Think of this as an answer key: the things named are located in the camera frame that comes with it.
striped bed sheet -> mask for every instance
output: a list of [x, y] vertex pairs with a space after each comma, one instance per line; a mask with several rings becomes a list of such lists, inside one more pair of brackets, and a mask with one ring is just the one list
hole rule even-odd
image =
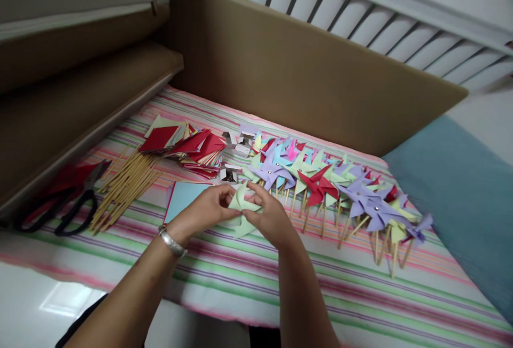
[[[91, 149], [80, 163], [116, 159], [123, 149], [144, 142], [153, 119], [187, 120], [193, 127], [211, 128], [216, 134], [238, 131], [241, 123], [259, 126], [264, 135], [296, 137], [308, 147], [322, 148], [333, 158], [369, 166], [374, 176], [397, 184], [387, 164], [359, 153], [250, 114], [222, 106], [189, 93], [166, 87], [137, 114], [112, 131]], [[224, 161], [249, 165], [227, 152]], [[82, 233], [56, 237], [58, 221], [49, 222], [34, 234], [0, 231], [0, 259], [30, 267], [62, 281], [83, 283], [111, 290], [144, 251], [162, 224], [168, 187], [175, 181], [204, 182], [200, 176], [162, 160], [165, 171], [159, 180], [135, 201], [116, 225], [106, 233]], [[302, 196], [296, 200], [293, 225], [301, 231], [298, 218]], [[287, 200], [290, 210], [292, 194]], [[88, 208], [79, 213], [87, 214]], [[432, 231], [427, 242], [415, 250], [404, 270], [390, 279], [392, 258], [386, 254], [381, 266], [373, 259], [373, 244], [360, 231], [342, 250], [337, 243], [345, 219], [335, 226], [336, 212], [327, 213], [324, 239], [320, 238], [322, 216], [311, 218], [306, 233], [300, 233], [319, 280], [331, 322], [342, 342], [353, 346], [508, 346], [513, 328], [470, 281]], [[180, 260], [166, 289], [165, 298], [194, 311], [222, 320], [268, 327], [279, 326], [277, 251], [257, 231], [233, 239], [234, 231], [214, 227], [195, 237], [189, 253]], [[399, 257], [406, 248], [402, 246]]]

wooden headboard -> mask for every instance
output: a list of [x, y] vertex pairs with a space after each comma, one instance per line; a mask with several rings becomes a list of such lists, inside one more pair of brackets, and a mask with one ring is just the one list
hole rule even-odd
[[375, 156], [467, 95], [248, 0], [170, 0], [153, 38], [184, 55], [172, 85]]

hand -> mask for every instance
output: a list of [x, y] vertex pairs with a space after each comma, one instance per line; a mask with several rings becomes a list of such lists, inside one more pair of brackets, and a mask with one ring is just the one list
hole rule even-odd
[[240, 211], [228, 209], [234, 194], [235, 189], [227, 184], [205, 189], [167, 225], [167, 232], [185, 246], [194, 234], [240, 216]]
[[299, 236], [285, 213], [283, 205], [263, 187], [248, 182], [247, 187], [255, 191], [248, 201], [263, 206], [262, 214], [242, 210], [242, 214], [277, 249], [286, 247], [291, 241], [300, 241]]

person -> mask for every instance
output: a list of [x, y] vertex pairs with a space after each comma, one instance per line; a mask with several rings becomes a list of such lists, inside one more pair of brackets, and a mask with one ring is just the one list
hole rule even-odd
[[[282, 204], [263, 187], [248, 183], [261, 214], [242, 214], [278, 251], [280, 335], [282, 347], [340, 347], [321, 295], [315, 271]], [[194, 234], [241, 213], [228, 209], [235, 189], [219, 185], [204, 190], [166, 227], [186, 247]], [[178, 257], [157, 236], [121, 282], [87, 315], [68, 338], [66, 348], [140, 348]]]

floor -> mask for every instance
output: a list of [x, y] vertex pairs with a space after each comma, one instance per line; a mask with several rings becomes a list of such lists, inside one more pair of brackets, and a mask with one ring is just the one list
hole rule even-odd
[[[104, 292], [0, 262], [0, 346], [53, 347]], [[247, 329], [163, 300], [147, 348], [249, 347]]]

